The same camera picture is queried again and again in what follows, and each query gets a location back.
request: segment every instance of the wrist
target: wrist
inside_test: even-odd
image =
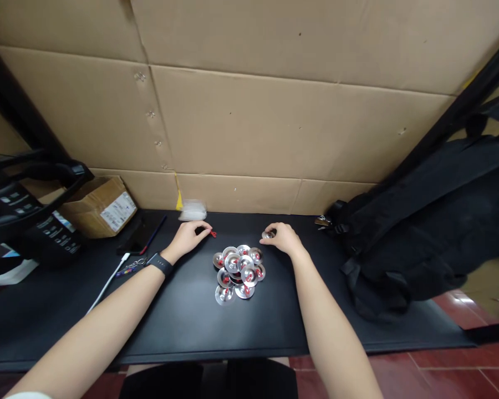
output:
[[[166,249],[162,250],[160,255],[165,258],[168,262],[170,262],[173,265],[181,258],[181,255],[177,253],[173,248],[170,248],[170,246],[166,247]]]
[[[301,260],[301,259],[306,259],[306,258],[310,259],[310,254],[305,249],[305,247],[296,248],[296,249],[290,251],[288,253],[288,256],[290,256],[291,260],[294,260],[294,259]]]

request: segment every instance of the black smartwatch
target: black smartwatch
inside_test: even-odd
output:
[[[157,267],[157,269],[165,274],[165,277],[168,277],[170,273],[172,273],[172,270],[174,268],[174,266],[172,266],[172,264],[168,260],[163,258],[159,253],[153,255],[150,260],[148,260],[147,265],[153,265]]]

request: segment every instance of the black desk mat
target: black desk mat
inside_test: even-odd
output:
[[[160,212],[168,218],[149,254],[164,249],[180,224],[178,212]],[[178,262],[116,364],[307,354],[292,264],[275,247],[258,243],[264,228],[276,221],[296,230],[369,354],[472,346],[433,301],[414,303],[397,323],[362,319],[352,308],[339,271],[346,256],[331,238],[317,231],[313,217],[209,213],[207,221],[217,238],[207,237]],[[137,222],[136,216],[116,238],[93,240],[74,265],[36,269],[0,293],[0,371],[30,368],[85,314],[120,261],[116,247]],[[222,307],[214,296],[217,269],[212,256],[240,244],[262,249],[266,278],[250,300],[236,298],[231,306]],[[113,281],[106,295],[128,278]]]

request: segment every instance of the smartphone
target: smartphone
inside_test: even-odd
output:
[[[117,255],[129,252],[131,255],[139,255],[150,243],[150,239],[157,233],[166,215],[159,212],[142,213],[138,227],[133,231],[131,237],[116,249]]]

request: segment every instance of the white sleeve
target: white sleeve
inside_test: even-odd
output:
[[[39,392],[21,392],[8,396],[6,399],[52,399],[48,395]]]

